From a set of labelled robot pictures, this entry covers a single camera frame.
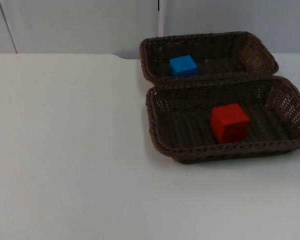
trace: woven texture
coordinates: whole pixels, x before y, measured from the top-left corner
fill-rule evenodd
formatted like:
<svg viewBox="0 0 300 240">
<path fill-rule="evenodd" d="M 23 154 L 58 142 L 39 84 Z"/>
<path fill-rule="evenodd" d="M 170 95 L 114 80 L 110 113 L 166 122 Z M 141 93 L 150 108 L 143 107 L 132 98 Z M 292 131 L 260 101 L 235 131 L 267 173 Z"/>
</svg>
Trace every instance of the woven texture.
<svg viewBox="0 0 300 240">
<path fill-rule="evenodd" d="M 142 72 L 155 85 L 272 75 L 277 62 L 249 32 L 208 33 L 148 38 L 140 44 Z M 170 76 L 169 60 L 190 55 L 198 76 Z"/>
<path fill-rule="evenodd" d="M 250 118 L 244 141 L 218 144 L 213 107 L 238 103 Z M 300 148 L 300 93 L 278 76 L 167 84 L 146 95 L 155 148 L 183 164 L 282 154 Z"/>
</svg>

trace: basket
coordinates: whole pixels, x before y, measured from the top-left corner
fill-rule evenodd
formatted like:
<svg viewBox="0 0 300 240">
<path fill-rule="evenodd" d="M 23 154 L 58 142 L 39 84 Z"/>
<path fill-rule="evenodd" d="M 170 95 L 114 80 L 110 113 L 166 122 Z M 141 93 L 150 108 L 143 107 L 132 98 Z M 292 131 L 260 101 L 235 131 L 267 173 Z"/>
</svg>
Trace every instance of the basket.
<svg viewBox="0 0 300 240">
<path fill-rule="evenodd" d="M 213 107 L 238 103 L 250 118 L 244 141 L 217 144 Z M 154 147 L 183 164 L 300 149 L 300 93 L 287 79 L 259 76 L 168 84 L 146 95 Z"/>
<path fill-rule="evenodd" d="M 155 85 L 272 75 L 279 70 L 260 39 L 246 31 L 148 38 L 139 50 L 143 75 Z M 198 75 L 170 76 L 169 60 L 185 55 L 196 62 Z"/>
</svg>

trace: table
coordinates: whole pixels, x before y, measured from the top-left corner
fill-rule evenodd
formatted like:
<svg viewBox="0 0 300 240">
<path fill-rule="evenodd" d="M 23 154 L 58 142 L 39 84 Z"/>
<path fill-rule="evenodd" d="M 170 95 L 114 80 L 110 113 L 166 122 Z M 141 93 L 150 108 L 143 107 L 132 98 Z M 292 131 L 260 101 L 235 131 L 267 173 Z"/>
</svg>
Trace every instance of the table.
<svg viewBox="0 0 300 240">
<path fill-rule="evenodd" d="M 300 90 L 300 54 L 275 54 Z M 0 54 L 0 240 L 300 240 L 300 150 L 182 165 L 139 60 Z"/>
</svg>

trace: cube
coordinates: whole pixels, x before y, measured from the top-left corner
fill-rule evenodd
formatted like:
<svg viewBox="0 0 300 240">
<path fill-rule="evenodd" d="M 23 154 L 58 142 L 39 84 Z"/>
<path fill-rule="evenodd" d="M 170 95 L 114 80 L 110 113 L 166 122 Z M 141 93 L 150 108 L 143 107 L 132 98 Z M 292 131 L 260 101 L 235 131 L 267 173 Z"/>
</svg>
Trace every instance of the cube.
<svg viewBox="0 0 300 240">
<path fill-rule="evenodd" d="M 214 107 L 210 122 L 219 144 L 242 141 L 246 138 L 250 120 L 238 104 Z"/>
<path fill-rule="evenodd" d="M 170 75 L 190 77 L 198 75 L 198 67 L 190 55 L 170 59 Z"/>
</svg>

